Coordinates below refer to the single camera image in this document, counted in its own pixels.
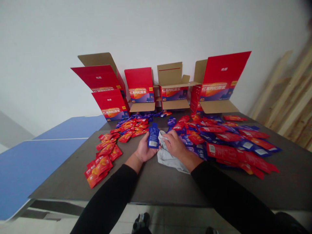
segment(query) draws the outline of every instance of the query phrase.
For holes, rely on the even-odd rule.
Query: black sleeve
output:
[[[71,234],[109,234],[131,199],[137,173],[122,165],[94,194]]]
[[[278,233],[274,213],[209,162],[199,164],[191,175],[214,209],[240,233]]]

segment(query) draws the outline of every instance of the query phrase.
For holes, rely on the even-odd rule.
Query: white wall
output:
[[[277,59],[309,38],[304,0],[2,1],[0,110],[33,135],[101,114],[71,71],[80,54],[111,52],[119,71],[252,50],[231,98],[247,113]]]

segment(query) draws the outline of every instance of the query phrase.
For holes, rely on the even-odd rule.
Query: person's left hand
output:
[[[134,154],[142,161],[146,162],[150,160],[162,147],[159,146],[159,149],[152,149],[147,147],[147,141],[149,138],[150,132],[147,132],[144,137],[140,140],[139,146]]]

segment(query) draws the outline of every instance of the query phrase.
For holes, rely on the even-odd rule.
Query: hand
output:
[[[142,162],[150,160],[162,147],[159,146],[159,149],[152,149],[147,147],[147,141],[149,138],[150,132],[147,132],[144,137],[140,140],[137,150],[134,152]]]
[[[169,131],[167,134],[164,134],[163,137],[166,137],[169,140],[167,141],[164,139],[163,141],[172,156],[179,158],[179,156],[188,152],[175,130]]]

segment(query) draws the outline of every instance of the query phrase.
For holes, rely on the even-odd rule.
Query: grey cloth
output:
[[[186,167],[180,162],[180,160],[178,160],[176,157],[172,156],[169,153],[167,146],[163,141],[163,134],[165,134],[165,132],[160,131],[158,135],[160,145],[162,146],[162,148],[157,153],[158,162],[168,167],[174,167],[180,172],[190,174],[188,169],[186,169]]]

